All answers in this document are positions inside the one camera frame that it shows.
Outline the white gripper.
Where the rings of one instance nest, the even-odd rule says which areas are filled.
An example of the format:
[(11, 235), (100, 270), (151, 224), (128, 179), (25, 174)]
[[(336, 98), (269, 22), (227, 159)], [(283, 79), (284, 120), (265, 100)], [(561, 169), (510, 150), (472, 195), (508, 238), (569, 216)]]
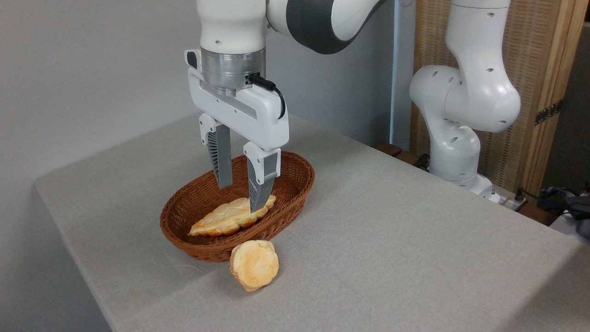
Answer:
[(235, 96), (218, 94), (206, 83), (204, 70), (196, 69), (200, 52), (185, 51), (192, 100), (203, 113), (201, 141), (207, 147), (220, 189), (232, 185), (230, 129), (249, 140), (244, 145), (248, 162), (249, 205), (251, 212), (262, 209), (270, 197), (274, 180), (281, 174), (281, 149), (289, 141), (289, 118), (282, 113), (281, 99), (257, 85), (240, 89)]

